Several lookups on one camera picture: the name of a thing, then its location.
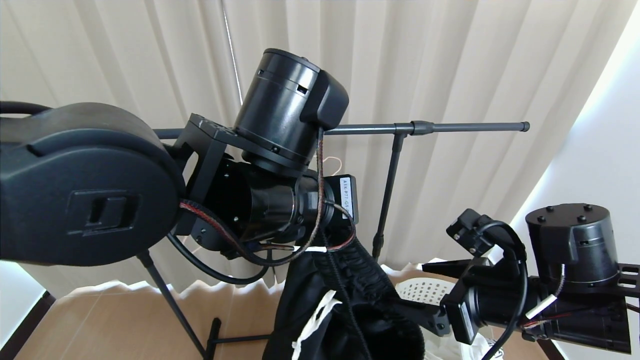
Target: beige curtain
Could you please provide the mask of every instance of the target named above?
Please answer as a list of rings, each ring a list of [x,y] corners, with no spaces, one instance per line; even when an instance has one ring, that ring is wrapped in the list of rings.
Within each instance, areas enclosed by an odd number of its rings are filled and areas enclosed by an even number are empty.
[[[279,47],[349,91],[343,124],[529,121],[528,133],[405,141],[381,262],[465,254],[444,229],[466,208],[509,222],[579,114],[635,0],[1,1],[0,97],[61,106],[99,101],[152,127],[191,112],[231,125],[262,51]],[[358,234],[370,249],[390,136],[331,136],[327,156],[358,181]],[[329,171],[335,164],[326,162]],[[187,239],[191,249],[195,243]],[[180,291],[213,283],[163,240],[152,249]],[[257,269],[197,250],[219,271]],[[25,269],[56,296],[148,280],[136,260]],[[278,276],[285,269],[278,269]],[[270,275],[267,283],[273,281]]]

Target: black garment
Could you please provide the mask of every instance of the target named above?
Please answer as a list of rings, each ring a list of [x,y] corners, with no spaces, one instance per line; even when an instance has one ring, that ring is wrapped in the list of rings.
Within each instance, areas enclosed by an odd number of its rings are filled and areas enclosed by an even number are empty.
[[[351,307],[369,353],[375,360],[422,360],[424,339],[419,326],[397,314],[387,299],[398,294],[377,262],[355,239],[333,253]],[[364,360],[358,331],[349,320],[345,299],[332,274],[328,254],[307,252],[289,266],[278,305],[274,331],[263,360],[291,359],[293,341],[329,290],[343,301],[324,319],[320,328],[302,341],[301,360]]]

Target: floor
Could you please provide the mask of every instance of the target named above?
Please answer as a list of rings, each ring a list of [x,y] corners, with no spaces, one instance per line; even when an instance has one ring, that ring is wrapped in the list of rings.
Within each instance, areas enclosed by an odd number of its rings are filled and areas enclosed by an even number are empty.
[[[394,282],[425,273],[391,272]],[[214,317],[221,337],[268,334],[273,329],[282,285],[263,282],[235,289],[196,282],[174,294],[201,341]],[[215,360],[260,359],[266,341],[218,345]],[[546,359],[535,343],[517,334],[505,345],[506,359]],[[113,283],[82,288],[56,301],[17,356],[46,359],[198,359],[198,352],[161,294],[148,285]]]

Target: white label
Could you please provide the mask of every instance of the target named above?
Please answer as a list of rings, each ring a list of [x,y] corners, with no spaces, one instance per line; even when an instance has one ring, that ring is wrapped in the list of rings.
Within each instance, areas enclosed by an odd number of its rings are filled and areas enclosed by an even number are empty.
[[[349,215],[353,218],[353,205],[351,203],[351,178],[350,177],[341,177],[340,178],[340,200],[342,201],[342,207],[347,209]],[[347,216],[342,214],[342,218],[346,219]]]

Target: white wall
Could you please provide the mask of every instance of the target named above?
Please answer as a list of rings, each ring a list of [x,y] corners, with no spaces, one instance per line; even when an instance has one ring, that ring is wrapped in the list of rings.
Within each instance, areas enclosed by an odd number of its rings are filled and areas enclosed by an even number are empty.
[[[44,288],[18,264],[0,261],[0,347],[43,293]]]
[[[640,6],[563,148],[512,226],[529,244],[524,216],[547,205],[587,202],[611,212],[618,260],[640,263]],[[535,269],[530,252],[529,269]],[[637,304],[637,300],[628,299]],[[629,312],[632,351],[626,356],[558,343],[568,359],[640,359],[638,315]]]

